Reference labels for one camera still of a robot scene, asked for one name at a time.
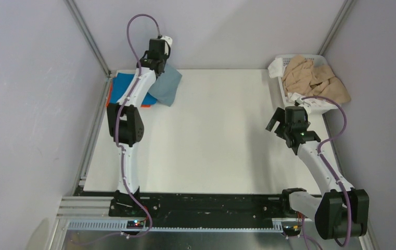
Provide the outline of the grey-blue t-shirt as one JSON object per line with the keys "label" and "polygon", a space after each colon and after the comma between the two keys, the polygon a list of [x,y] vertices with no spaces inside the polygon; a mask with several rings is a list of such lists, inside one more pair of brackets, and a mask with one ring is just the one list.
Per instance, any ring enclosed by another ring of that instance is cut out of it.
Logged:
{"label": "grey-blue t-shirt", "polygon": [[182,74],[177,69],[167,64],[164,68],[164,72],[149,88],[148,93],[161,104],[170,107],[175,101],[177,89],[182,77]]}

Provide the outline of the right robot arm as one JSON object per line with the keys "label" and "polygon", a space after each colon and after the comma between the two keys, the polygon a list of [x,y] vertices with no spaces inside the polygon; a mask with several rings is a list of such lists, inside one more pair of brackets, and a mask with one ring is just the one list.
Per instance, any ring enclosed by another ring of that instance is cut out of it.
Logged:
{"label": "right robot arm", "polygon": [[302,188],[283,190],[286,199],[280,202],[279,210],[288,218],[301,213],[312,219],[324,240],[364,236],[369,195],[339,174],[338,167],[320,148],[321,138],[315,131],[308,130],[309,126],[308,113],[302,106],[288,106],[278,107],[266,127],[283,139],[307,166],[321,192],[317,198]]}

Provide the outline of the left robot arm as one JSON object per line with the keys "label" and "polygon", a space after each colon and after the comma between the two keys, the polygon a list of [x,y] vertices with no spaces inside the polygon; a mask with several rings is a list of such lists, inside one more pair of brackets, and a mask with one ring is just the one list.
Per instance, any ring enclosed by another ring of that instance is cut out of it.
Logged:
{"label": "left robot arm", "polygon": [[137,62],[136,73],[127,90],[115,103],[107,105],[108,128],[119,150],[119,181],[114,200],[129,217],[140,213],[136,157],[134,154],[144,135],[144,124],[138,108],[164,68],[171,54],[173,39],[159,36],[149,41],[149,49]]}

